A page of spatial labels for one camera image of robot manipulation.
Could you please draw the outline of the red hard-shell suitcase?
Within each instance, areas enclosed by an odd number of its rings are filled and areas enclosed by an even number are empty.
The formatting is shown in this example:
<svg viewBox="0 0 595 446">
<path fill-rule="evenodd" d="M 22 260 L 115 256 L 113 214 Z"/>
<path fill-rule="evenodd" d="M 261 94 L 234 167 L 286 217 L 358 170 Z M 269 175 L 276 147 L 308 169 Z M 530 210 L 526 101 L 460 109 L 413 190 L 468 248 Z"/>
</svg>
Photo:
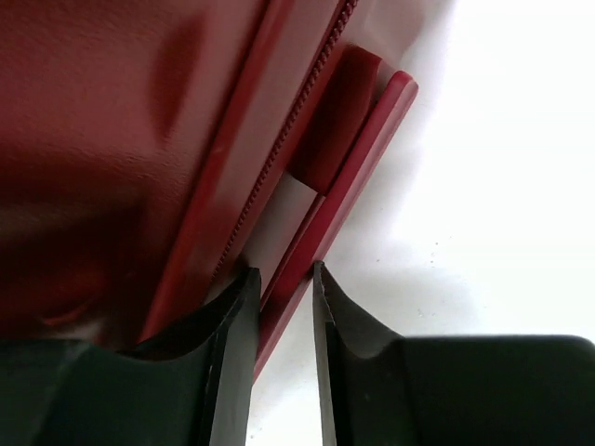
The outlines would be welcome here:
<svg viewBox="0 0 595 446">
<path fill-rule="evenodd" d="M 121 348 L 262 275 L 262 368 L 417 94 L 425 1 L 5 1 L 1 336 Z"/>
</svg>

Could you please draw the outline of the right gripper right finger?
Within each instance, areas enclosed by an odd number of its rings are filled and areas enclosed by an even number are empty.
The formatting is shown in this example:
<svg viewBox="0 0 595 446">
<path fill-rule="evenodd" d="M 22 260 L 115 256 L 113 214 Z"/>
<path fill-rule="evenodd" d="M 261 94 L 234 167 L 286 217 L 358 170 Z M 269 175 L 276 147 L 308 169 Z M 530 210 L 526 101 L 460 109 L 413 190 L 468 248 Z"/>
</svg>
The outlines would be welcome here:
<svg viewBox="0 0 595 446">
<path fill-rule="evenodd" d="M 313 268 L 326 445 L 590 445 L 594 346 L 571 335 L 406 337 Z"/>
</svg>

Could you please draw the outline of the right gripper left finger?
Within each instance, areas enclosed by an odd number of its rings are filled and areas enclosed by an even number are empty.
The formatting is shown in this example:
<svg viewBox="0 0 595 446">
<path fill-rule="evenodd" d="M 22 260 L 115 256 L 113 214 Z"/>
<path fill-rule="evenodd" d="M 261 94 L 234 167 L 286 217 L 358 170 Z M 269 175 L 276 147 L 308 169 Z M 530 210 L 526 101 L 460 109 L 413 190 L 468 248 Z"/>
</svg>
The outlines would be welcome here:
<svg viewBox="0 0 595 446">
<path fill-rule="evenodd" d="M 1 345 L 5 445 L 242 445 L 258 349 L 261 278 L 135 348 L 83 341 Z"/>
</svg>

